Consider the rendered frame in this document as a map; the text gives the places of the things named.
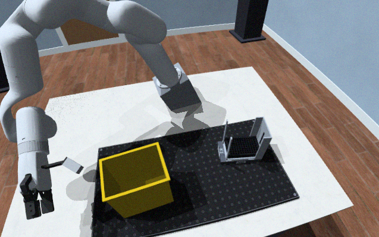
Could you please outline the yellow open-top bin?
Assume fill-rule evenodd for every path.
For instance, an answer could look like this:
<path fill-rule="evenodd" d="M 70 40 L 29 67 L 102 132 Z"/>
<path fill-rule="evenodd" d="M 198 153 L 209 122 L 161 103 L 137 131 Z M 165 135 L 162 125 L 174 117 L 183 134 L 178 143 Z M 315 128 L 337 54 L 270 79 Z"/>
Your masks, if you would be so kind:
<path fill-rule="evenodd" d="M 102 202 L 124 218 L 174 201 L 158 142 L 102 158 L 99 168 Z"/>

